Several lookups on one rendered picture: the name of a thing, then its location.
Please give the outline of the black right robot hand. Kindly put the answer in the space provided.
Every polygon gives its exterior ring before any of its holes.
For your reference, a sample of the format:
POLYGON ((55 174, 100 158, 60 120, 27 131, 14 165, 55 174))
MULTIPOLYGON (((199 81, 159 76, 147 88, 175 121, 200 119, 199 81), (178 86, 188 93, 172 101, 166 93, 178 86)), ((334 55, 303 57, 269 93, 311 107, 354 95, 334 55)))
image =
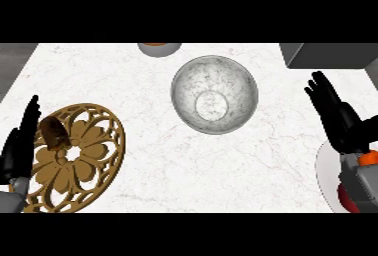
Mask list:
POLYGON ((352 105, 345 102, 321 71, 312 73, 305 91, 321 116, 333 148, 340 154, 368 153, 378 141, 378 115, 362 120, 352 105))

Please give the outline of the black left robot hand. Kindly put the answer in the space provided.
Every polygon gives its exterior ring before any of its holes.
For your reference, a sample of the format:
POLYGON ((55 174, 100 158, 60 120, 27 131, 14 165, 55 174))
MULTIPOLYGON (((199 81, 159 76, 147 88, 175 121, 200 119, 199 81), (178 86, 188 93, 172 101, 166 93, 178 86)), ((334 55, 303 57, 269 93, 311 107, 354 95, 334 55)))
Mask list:
POLYGON ((35 137, 41 118, 39 96, 27 105, 21 126, 14 128, 0 153, 0 185, 20 177, 30 178, 35 161, 35 137))

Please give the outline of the white plate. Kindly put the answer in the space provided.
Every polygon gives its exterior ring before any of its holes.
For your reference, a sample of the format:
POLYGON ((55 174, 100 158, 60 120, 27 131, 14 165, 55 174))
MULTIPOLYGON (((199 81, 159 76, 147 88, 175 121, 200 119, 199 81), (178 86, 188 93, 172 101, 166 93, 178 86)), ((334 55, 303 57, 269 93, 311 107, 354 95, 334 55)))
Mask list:
POLYGON ((317 179, 323 196, 331 210, 336 213, 351 213, 339 200, 337 189, 339 185, 343 185, 339 178, 342 173, 340 156, 342 155, 333 149, 330 142, 326 142, 320 148, 315 162, 317 179))

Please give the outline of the red object on plate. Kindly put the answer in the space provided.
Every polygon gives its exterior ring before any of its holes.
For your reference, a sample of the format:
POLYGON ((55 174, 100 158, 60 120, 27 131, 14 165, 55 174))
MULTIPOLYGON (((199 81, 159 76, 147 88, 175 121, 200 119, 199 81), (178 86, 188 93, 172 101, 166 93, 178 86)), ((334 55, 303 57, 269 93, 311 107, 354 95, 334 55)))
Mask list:
POLYGON ((351 213, 360 213, 361 210, 355 204, 355 202, 352 201, 351 197, 349 197, 349 194, 348 194, 348 191, 346 191, 346 188, 343 185, 339 185, 339 200, 340 200, 340 203, 345 207, 345 209, 351 212, 351 213))

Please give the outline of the grey marble bowl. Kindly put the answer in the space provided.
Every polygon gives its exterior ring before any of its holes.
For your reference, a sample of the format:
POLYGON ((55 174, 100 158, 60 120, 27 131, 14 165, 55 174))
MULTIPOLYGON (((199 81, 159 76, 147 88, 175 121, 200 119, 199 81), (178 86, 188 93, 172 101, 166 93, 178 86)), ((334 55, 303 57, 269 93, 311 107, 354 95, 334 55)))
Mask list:
POLYGON ((249 122, 259 103, 259 89, 247 68, 216 55, 193 59, 172 82, 175 110, 202 133, 224 135, 249 122))

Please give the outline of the small grey bowl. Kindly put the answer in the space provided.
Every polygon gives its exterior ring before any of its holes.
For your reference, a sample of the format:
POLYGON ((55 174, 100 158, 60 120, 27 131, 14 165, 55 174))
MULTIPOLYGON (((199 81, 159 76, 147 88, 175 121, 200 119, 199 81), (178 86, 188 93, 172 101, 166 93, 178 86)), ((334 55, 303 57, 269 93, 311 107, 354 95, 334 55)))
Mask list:
POLYGON ((179 49, 181 43, 168 43, 165 45, 147 45, 145 43, 138 44, 141 51, 151 57, 168 57, 171 56, 179 49))

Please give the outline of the dark brown oblong food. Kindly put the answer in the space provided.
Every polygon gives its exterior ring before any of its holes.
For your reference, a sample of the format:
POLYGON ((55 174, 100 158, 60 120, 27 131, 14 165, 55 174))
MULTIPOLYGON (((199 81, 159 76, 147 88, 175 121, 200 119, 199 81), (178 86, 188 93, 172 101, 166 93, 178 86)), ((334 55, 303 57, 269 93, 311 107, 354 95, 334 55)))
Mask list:
POLYGON ((42 120, 41 130, 49 150, 60 151, 72 146, 69 132, 57 117, 49 116, 42 120))

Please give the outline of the gold ornate floral trivet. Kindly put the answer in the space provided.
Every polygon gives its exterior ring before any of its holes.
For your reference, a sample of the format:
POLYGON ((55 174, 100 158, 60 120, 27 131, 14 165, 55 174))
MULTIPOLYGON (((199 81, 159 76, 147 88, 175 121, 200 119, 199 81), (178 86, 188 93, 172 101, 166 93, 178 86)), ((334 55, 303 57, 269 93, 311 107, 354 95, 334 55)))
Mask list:
POLYGON ((24 211, 75 213, 89 206, 109 189, 126 154, 126 132, 116 114, 104 106, 80 103, 52 114, 69 132, 79 156, 70 149, 49 151, 38 129, 33 178, 41 187, 30 191, 24 211))

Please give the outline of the grey box appliance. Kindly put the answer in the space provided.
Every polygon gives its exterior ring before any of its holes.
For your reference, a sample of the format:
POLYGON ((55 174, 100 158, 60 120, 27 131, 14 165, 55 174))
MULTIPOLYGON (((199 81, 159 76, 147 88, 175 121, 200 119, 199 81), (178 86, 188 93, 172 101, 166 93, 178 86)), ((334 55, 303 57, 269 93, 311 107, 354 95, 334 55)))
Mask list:
POLYGON ((378 58, 378 43, 281 43, 290 69, 364 69, 378 58))

